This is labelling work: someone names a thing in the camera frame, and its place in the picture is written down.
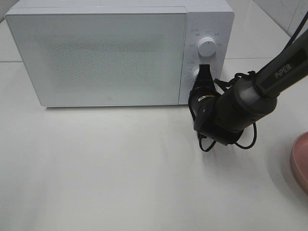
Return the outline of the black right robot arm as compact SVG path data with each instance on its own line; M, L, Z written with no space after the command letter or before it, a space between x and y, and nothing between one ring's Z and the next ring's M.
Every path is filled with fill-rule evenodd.
M307 32L258 72L237 73L228 82L213 79L210 66L201 64L188 99L198 140L237 145L244 129L273 112L279 94L307 75Z

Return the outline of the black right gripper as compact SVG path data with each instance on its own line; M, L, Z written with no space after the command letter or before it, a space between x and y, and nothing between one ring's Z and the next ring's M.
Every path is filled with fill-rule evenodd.
M212 79L210 65L200 64L199 74L191 90L191 96L218 96L214 81Z

